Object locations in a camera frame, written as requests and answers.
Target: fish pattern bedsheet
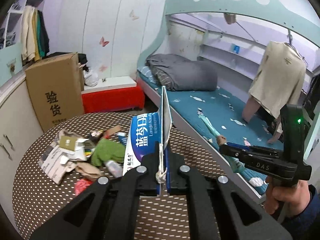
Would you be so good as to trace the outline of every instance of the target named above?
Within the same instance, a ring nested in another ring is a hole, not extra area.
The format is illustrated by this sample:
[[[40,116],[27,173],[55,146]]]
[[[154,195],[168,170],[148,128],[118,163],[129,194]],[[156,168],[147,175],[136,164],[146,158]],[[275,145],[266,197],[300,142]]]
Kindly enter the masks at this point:
[[[140,77],[158,93],[161,92],[160,86],[151,83],[142,74]],[[249,123],[245,123],[241,118],[245,103],[218,86],[215,91],[168,91],[167,94],[170,105],[216,150],[219,150],[216,139],[198,117],[198,108],[228,142],[283,149],[280,141],[267,144],[272,135],[263,120],[254,116]],[[240,175],[260,195],[265,193],[268,185],[265,183],[266,175],[250,169],[245,169]]]

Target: light teal bed frame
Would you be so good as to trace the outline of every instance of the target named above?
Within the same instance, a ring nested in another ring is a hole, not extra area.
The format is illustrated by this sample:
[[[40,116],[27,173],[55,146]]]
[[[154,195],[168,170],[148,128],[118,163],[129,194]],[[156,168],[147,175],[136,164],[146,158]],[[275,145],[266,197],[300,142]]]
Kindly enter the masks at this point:
[[[138,67],[144,66],[147,57],[163,43],[168,32],[169,15],[191,12],[233,13],[258,18],[298,33],[320,48],[320,27],[288,10],[279,0],[270,0],[268,5],[261,5],[256,0],[166,0],[160,31],[153,43],[140,54]],[[310,154],[319,126],[319,113],[316,113],[305,141],[305,160]]]

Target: toothpaste box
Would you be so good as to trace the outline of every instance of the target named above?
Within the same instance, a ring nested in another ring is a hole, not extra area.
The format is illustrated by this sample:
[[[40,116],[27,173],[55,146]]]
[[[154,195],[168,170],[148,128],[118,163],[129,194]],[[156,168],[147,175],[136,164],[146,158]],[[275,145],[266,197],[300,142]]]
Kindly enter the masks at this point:
[[[131,121],[124,155],[123,175],[130,169],[140,166],[144,155],[154,153],[159,143],[159,172],[165,170],[164,148],[169,140],[172,127],[169,101],[165,87],[162,87],[161,104],[158,112],[134,116]]]

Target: pillow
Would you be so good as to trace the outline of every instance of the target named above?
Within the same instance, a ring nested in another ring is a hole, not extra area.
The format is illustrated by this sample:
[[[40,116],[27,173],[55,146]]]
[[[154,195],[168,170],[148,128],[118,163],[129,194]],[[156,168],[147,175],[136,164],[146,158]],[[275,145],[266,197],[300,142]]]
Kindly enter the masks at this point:
[[[217,88],[214,66],[174,54],[155,54],[147,59],[151,72],[169,91]]]
[[[138,67],[138,71],[144,75],[146,78],[149,79],[149,81],[153,84],[157,84],[157,80],[155,79],[155,77],[153,76],[151,69],[149,66],[139,66]]]

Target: polka dot tablecloth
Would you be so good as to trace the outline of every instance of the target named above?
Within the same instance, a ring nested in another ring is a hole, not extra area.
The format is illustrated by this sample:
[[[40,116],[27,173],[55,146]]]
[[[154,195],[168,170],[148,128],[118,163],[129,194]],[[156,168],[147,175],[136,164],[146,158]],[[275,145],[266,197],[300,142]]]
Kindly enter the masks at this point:
[[[37,162],[45,148],[62,128],[86,136],[92,130],[106,130],[118,124],[128,134],[133,115],[124,113],[94,113],[72,118],[50,129],[37,139],[23,156],[13,184],[12,203],[20,234],[28,239],[32,232],[75,198],[74,185],[82,176],[67,173],[60,185],[51,181]],[[172,129],[171,149],[185,157],[187,165],[196,166],[203,175],[217,177],[223,171],[211,154],[192,138]],[[101,174],[111,177],[105,167]],[[185,196],[142,197],[134,239],[189,239],[187,201]]]

